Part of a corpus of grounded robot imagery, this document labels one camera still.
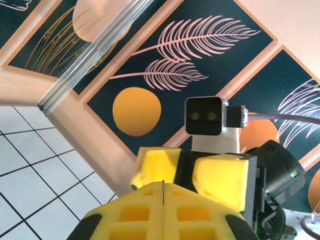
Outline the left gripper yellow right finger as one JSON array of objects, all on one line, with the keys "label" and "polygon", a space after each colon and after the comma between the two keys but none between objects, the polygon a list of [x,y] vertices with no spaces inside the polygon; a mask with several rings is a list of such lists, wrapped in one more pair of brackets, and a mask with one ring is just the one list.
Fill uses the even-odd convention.
[{"label": "left gripper yellow right finger", "polygon": [[165,240],[257,240],[243,216],[173,183],[163,185]]}]

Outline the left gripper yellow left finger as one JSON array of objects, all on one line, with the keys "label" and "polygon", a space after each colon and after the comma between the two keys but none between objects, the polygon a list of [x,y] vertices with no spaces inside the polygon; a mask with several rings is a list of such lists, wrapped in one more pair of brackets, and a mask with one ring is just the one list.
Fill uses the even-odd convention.
[{"label": "left gripper yellow left finger", "polygon": [[161,240],[164,183],[150,183],[89,211],[68,240]]}]

